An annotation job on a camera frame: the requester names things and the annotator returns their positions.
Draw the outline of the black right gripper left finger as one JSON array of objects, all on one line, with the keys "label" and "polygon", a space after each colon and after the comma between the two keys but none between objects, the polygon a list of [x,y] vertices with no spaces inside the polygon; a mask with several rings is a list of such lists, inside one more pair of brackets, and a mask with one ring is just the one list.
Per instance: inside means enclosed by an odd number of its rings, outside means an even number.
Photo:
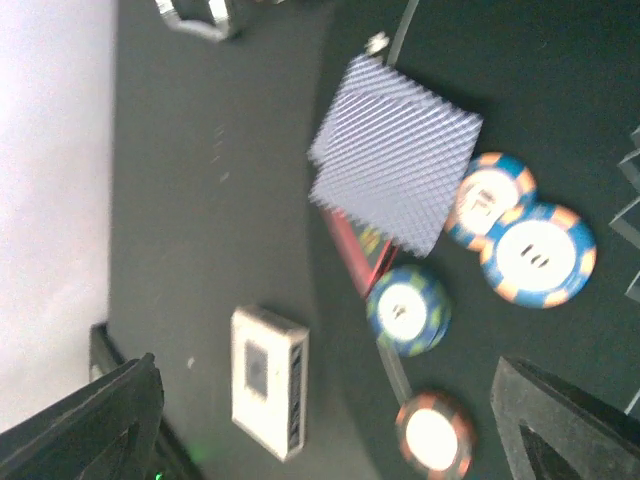
[{"label": "black right gripper left finger", "polygon": [[143,479],[164,389],[151,353],[1,434],[3,479]]}]

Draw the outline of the orange chip seat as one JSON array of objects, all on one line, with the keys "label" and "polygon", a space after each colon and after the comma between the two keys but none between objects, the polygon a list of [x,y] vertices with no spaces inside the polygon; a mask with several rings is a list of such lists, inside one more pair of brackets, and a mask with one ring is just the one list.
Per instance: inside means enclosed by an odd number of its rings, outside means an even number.
[{"label": "orange chip seat", "polygon": [[395,420],[400,452],[426,479],[464,479],[474,456],[475,430],[452,397],[427,391],[406,400]]}]

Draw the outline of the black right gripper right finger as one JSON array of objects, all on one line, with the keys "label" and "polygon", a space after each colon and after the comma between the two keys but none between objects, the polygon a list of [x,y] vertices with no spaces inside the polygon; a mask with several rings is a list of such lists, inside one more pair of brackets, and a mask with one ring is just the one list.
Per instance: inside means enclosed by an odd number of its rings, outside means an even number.
[{"label": "black right gripper right finger", "polygon": [[637,479],[639,421],[516,357],[501,357],[491,388],[515,479]]}]

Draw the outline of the green chip seat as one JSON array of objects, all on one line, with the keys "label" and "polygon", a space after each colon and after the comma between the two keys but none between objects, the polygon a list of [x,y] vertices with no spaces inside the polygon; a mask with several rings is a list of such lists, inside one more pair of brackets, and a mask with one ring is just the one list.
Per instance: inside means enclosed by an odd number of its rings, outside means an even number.
[{"label": "green chip seat", "polygon": [[452,320],[452,302],[428,269],[402,265],[387,271],[366,299],[366,315],[376,341],[401,357],[436,347]]}]

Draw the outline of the blue card seat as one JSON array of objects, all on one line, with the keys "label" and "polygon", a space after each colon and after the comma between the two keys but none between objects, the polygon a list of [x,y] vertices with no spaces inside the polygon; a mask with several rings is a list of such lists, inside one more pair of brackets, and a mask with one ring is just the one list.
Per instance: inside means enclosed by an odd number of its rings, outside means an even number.
[{"label": "blue card seat", "polygon": [[398,203],[443,216],[483,119],[383,63],[359,55],[341,80],[310,148],[310,192],[343,210]]}]

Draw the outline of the blue white chip seat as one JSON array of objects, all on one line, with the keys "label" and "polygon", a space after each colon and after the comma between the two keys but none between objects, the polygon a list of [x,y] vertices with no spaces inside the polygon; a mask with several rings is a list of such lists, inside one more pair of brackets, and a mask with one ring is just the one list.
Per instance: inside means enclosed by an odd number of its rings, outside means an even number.
[{"label": "blue white chip seat", "polygon": [[480,154],[469,163],[444,230],[462,247],[480,251],[495,222],[536,195],[536,180],[520,159],[502,152]]}]

